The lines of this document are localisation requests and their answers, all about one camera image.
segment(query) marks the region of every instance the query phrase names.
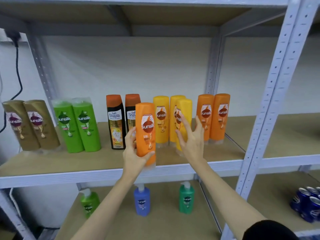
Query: power plug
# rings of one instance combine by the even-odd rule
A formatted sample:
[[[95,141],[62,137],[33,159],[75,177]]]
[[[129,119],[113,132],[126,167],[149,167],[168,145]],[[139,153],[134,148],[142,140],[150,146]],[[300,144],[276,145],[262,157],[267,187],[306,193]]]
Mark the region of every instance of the power plug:
[[[21,39],[21,35],[19,32],[14,30],[4,30],[6,36],[10,38],[14,44],[14,47],[18,48],[18,41]]]

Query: green bottle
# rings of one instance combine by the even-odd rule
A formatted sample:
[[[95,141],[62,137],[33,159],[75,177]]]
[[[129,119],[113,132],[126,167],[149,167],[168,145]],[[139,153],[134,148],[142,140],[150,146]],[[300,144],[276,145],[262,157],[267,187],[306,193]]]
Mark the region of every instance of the green bottle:
[[[193,202],[195,199],[195,190],[189,181],[181,183],[179,195],[179,211],[185,214],[191,214]]]
[[[52,105],[68,153],[84,151],[72,104],[67,100],[56,99],[52,100]]]
[[[85,217],[88,219],[100,205],[99,196],[96,192],[91,192],[89,188],[80,190],[80,193],[83,193],[80,201],[84,208]]]
[[[100,136],[91,99],[89,97],[73,98],[72,106],[85,151],[96,152],[100,150]]]

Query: shampoo bottle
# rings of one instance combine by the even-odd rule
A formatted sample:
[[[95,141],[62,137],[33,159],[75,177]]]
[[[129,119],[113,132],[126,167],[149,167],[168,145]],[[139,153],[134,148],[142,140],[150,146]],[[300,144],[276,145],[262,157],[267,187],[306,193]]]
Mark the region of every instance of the shampoo bottle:
[[[44,150],[53,150],[60,145],[56,129],[44,100],[29,100],[24,102],[34,132],[39,144]]]
[[[84,208],[85,217],[88,219],[100,204],[99,196],[96,192],[91,192],[89,188],[80,190],[83,193],[80,201]]]
[[[155,146],[166,147],[169,143],[169,97],[156,96],[153,98],[155,108]]]
[[[179,195],[179,211],[184,214],[191,214],[195,199],[195,190],[190,185],[189,181],[185,181],[181,184]]]
[[[91,99],[76,97],[71,102],[85,151],[96,152],[100,150],[100,136]]]
[[[126,123],[121,96],[118,94],[107,95],[106,110],[108,112],[111,148],[123,150],[126,148]]]
[[[178,99],[185,99],[186,96],[184,95],[174,95],[170,97],[170,113],[169,113],[169,120],[170,120],[170,126],[169,126],[169,137],[170,137],[170,146],[176,147],[176,141],[177,141],[177,134],[175,132],[176,130],[176,113],[177,113],[177,101]]]
[[[22,100],[9,100],[2,103],[8,123],[24,151],[40,149],[37,136],[29,120]]]
[[[127,132],[136,126],[136,104],[141,103],[139,94],[125,95],[125,119]]]
[[[68,153],[84,151],[72,104],[68,100],[56,99],[52,100],[52,105]]]
[[[201,94],[198,96],[197,116],[204,128],[204,143],[208,144],[210,137],[210,128],[212,120],[212,106],[214,104],[214,95]]]
[[[136,141],[137,155],[145,156],[147,153],[156,150],[156,130],[155,130],[155,105],[153,103],[139,103],[136,105]],[[147,167],[156,165],[156,155],[154,154],[146,162]]]
[[[138,188],[134,190],[134,204],[137,214],[147,216],[150,212],[150,190],[144,184],[136,184]]]
[[[228,119],[230,94],[219,93],[214,96],[210,139],[215,144],[222,144]]]
[[[176,129],[181,132],[184,141],[187,141],[188,134],[184,124],[182,123],[181,113],[184,115],[189,125],[191,126],[191,122],[192,122],[192,100],[191,99],[181,98],[177,102]],[[181,149],[178,138],[176,142],[176,151],[180,156],[183,157],[182,149]]]

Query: black sleeve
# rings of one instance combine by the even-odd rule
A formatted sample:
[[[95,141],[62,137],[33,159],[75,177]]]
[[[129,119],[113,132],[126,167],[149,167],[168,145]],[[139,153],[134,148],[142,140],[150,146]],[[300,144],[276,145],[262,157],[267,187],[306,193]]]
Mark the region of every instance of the black sleeve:
[[[286,226],[272,220],[263,220],[253,224],[243,235],[242,240],[299,240]]]

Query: black cable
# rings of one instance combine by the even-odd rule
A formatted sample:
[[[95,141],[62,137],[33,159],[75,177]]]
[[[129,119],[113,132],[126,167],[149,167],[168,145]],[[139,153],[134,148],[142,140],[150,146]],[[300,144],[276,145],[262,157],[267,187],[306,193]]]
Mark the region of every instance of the black cable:
[[[16,45],[15,45],[15,47],[16,47],[16,72],[17,72],[18,81],[19,81],[19,85],[20,85],[20,91],[16,95],[14,95],[10,100],[14,100],[17,96],[19,96],[19,94],[23,90],[21,78],[20,78],[20,75],[19,75],[19,68],[18,68],[19,47],[16,46]],[[3,125],[3,128],[0,130],[0,133],[3,132],[5,130],[5,128],[6,128],[6,126],[7,126],[6,112],[4,112],[3,118],[4,118],[4,125]]]

